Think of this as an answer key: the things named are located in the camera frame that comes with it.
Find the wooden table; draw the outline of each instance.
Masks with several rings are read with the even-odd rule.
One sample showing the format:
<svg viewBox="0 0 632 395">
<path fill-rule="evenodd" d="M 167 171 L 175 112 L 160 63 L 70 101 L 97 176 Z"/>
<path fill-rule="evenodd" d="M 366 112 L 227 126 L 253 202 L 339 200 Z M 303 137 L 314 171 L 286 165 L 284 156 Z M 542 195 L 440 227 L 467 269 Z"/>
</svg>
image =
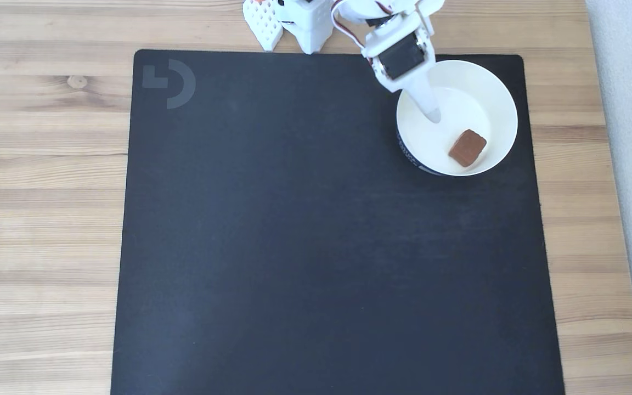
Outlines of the wooden table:
<svg viewBox="0 0 632 395">
<path fill-rule="evenodd" d="M 632 289 L 583 0 L 448 0 L 433 22 L 439 53 L 524 57 L 567 393 L 632 393 Z M 0 394 L 108 393 L 139 48 L 260 50 L 240 0 L 0 0 Z M 336 35 L 325 51 L 356 48 Z"/>
</svg>

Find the brown chocolate piece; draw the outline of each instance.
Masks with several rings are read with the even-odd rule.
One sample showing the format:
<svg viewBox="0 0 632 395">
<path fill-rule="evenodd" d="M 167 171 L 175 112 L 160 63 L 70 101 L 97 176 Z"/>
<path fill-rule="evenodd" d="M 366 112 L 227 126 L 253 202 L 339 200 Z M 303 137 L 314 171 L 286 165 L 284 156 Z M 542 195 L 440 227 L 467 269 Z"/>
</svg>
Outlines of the brown chocolate piece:
<svg viewBox="0 0 632 395">
<path fill-rule="evenodd" d="M 484 137 L 467 129 L 457 138 L 448 155 L 462 167 L 469 167 L 477 160 L 485 146 L 487 141 Z"/>
</svg>

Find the wood knot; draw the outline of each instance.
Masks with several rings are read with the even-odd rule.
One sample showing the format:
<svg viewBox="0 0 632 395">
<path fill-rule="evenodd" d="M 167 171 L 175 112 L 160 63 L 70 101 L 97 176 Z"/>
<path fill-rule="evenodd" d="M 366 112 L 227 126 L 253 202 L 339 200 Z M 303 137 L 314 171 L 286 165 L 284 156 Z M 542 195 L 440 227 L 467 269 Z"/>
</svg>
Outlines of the wood knot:
<svg viewBox="0 0 632 395">
<path fill-rule="evenodd" d="M 87 78 L 81 75 L 71 75 L 67 79 L 67 85 L 70 85 L 70 88 L 73 89 L 81 89 L 87 86 Z"/>
</svg>

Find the gray logo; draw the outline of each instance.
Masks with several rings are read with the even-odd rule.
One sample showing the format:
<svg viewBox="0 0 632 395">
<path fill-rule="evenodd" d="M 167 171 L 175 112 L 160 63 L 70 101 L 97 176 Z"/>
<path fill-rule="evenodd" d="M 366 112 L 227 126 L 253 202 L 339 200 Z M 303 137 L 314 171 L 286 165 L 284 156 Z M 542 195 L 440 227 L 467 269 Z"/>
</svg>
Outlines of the gray logo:
<svg viewBox="0 0 632 395">
<path fill-rule="evenodd" d="M 175 97 L 167 99 L 167 109 L 177 108 L 185 105 L 196 90 L 196 78 L 188 65 L 179 60 L 170 59 L 167 62 L 167 68 L 176 72 L 182 77 L 182 91 L 177 93 Z M 155 66 L 143 66 L 143 88 L 167 88 L 167 77 L 155 77 Z"/>
</svg>

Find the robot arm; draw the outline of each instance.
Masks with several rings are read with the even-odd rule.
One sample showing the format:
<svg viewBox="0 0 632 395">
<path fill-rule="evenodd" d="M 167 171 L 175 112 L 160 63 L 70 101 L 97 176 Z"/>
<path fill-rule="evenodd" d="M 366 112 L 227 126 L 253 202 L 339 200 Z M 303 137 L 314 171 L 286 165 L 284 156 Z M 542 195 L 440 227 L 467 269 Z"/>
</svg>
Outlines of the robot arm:
<svg viewBox="0 0 632 395">
<path fill-rule="evenodd" d="M 243 10 L 265 50 L 274 49 L 284 28 L 296 36 L 305 53 L 311 54 L 321 50 L 336 27 L 358 45 L 384 87 L 390 92 L 402 89 L 409 93 L 421 112 L 437 123 L 441 111 L 428 82 L 428 71 L 436 63 L 429 17 L 443 3 L 444 0 L 246 0 Z M 339 22 L 338 16 L 374 29 L 362 43 Z"/>
</svg>

